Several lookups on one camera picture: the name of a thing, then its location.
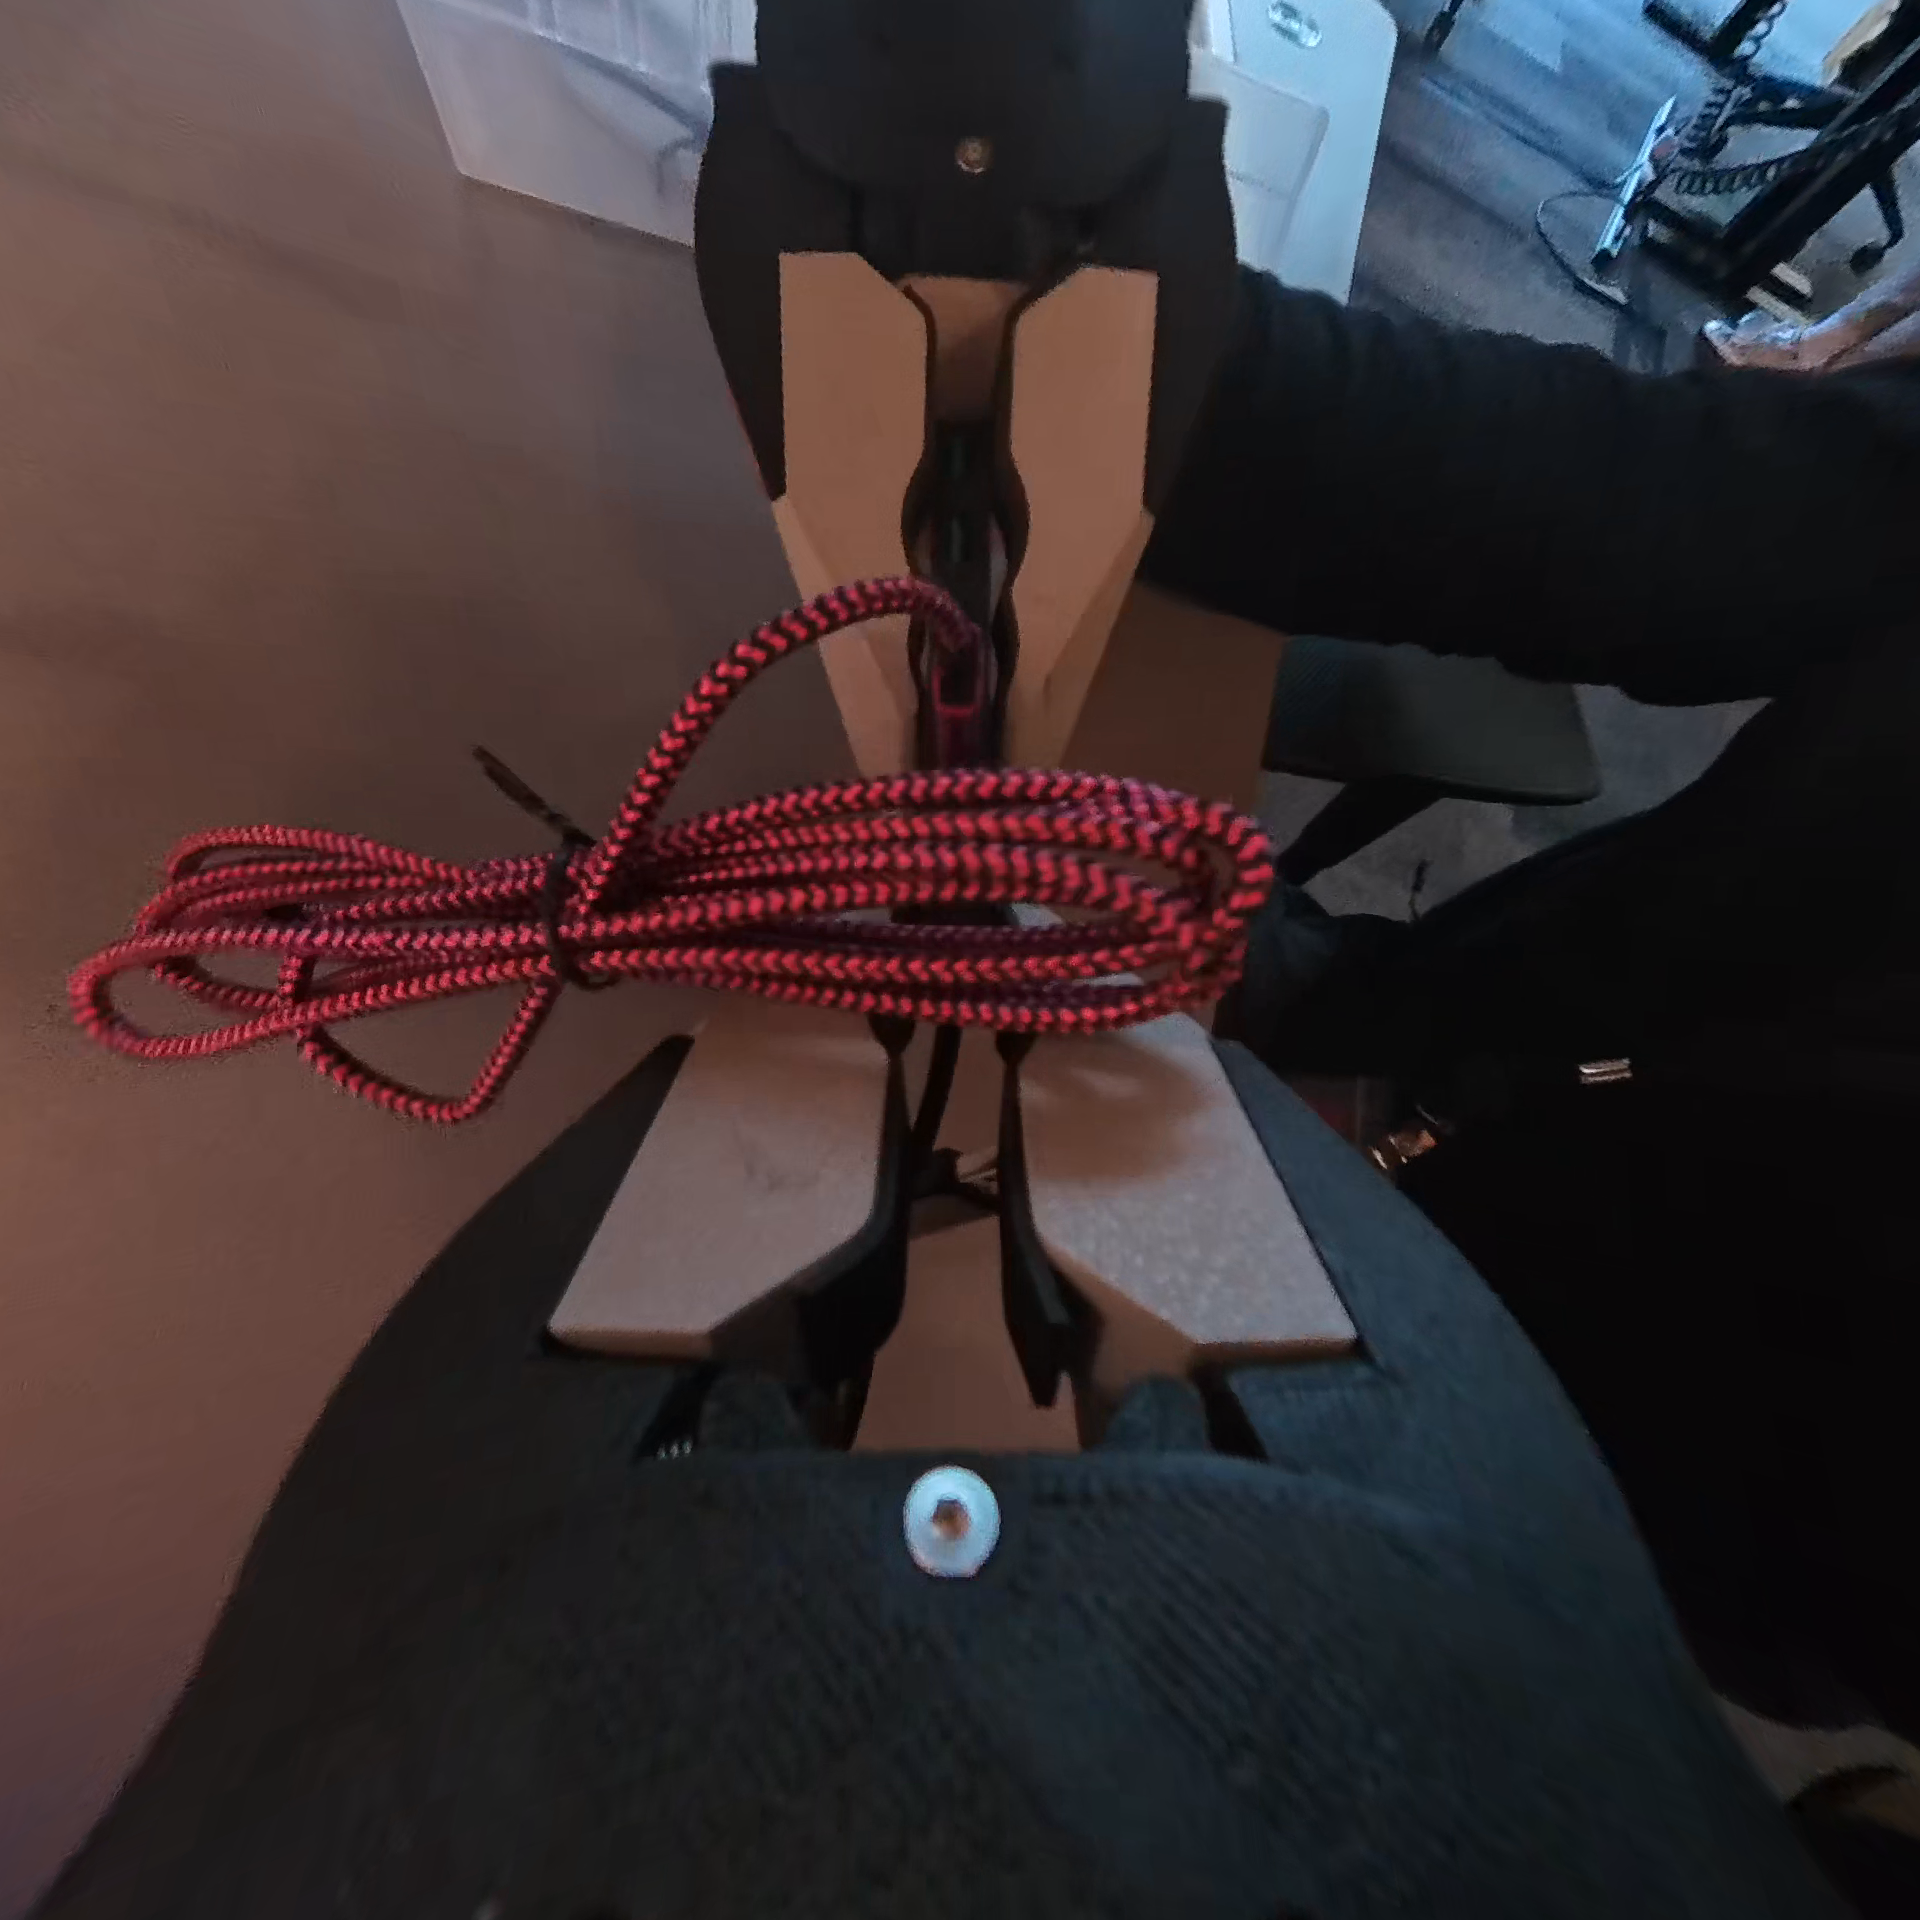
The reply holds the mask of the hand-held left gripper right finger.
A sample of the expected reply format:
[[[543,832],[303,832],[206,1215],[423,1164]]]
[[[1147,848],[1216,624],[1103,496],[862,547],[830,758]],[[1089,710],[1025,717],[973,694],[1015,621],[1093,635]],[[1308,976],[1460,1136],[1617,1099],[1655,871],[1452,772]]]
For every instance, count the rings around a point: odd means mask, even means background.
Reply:
[[[1357,1351],[1204,1027],[997,1054],[999,1296],[1035,1406],[1100,1437],[1140,1383]]]

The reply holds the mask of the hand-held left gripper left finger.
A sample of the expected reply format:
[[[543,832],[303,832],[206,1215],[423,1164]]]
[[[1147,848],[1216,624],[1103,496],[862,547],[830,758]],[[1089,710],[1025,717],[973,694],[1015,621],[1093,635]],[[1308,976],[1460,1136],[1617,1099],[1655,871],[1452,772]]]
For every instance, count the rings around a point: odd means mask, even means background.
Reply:
[[[719,1006],[691,1037],[547,1329],[775,1379],[845,1445],[905,1305],[915,1027]]]

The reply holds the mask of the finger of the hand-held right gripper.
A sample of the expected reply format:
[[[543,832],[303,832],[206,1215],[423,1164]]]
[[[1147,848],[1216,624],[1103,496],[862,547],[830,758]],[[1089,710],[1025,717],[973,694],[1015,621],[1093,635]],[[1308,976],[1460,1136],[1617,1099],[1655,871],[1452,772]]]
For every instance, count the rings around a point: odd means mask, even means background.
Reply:
[[[1155,519],[1145,453],[1159,279],[1081,268],[1004,334],[1004,439],[1024,541],[1007,577],[1015,667],[1000,755],[1060,765]]]
[[[845,252],[776,261],[784,489],[775,527],[805,598],[903,577],[905,499],[928,445],[929,313]],[[877,615],[821,643],[854,767],[908,771],[918,692],[908,615]]]

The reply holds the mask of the translucent plastic bin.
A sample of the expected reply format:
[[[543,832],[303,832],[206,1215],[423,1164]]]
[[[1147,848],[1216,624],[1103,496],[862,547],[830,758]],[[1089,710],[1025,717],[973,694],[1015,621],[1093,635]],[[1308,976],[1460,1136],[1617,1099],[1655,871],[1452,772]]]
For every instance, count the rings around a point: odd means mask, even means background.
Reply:
[[[398,1],[457,169],[691,247],[711,68],[753,1]],[[1398,30],[1375,1],[1190,6],[1190,94],[1227,104],[1238,261],[1349,297]]]

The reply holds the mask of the person's right forearm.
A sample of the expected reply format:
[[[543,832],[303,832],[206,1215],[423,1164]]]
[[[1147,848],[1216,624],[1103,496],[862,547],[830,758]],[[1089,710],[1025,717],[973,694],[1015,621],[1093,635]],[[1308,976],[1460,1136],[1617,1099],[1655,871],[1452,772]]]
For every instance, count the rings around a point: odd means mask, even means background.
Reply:
[[[1143,576],[1643,703],[1916,709],[1913,367],[1627,371],[1241,272]]]

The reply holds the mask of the person's legs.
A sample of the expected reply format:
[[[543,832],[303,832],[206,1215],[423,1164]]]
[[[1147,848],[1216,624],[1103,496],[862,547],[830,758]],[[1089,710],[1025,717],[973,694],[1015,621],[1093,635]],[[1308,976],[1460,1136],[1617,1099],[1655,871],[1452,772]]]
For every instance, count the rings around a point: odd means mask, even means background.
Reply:
[[[1281,885],[1231,1032],[1383,1078],[1407,1198],[1607,1454],[1713,1685],[1916,1742],[1916,660],[1416,920]]]

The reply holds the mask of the black desk leg frame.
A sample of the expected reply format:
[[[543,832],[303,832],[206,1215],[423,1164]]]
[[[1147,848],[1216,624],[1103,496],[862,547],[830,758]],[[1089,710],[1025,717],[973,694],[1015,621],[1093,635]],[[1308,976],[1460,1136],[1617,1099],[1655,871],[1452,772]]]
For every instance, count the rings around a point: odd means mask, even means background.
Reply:
[[[1806,319],[1796,257],[1854,200],[1878,231],[1844,261],[1863,281],[1905,238],[1900,166],[1918,133],[1918,4],[1840,4],[1813,73],[1769,60],[1788,4],[1641,4],[1645,22],[1704,64],[1688,111],[1647,127],[1624,235],[1723,305]]]

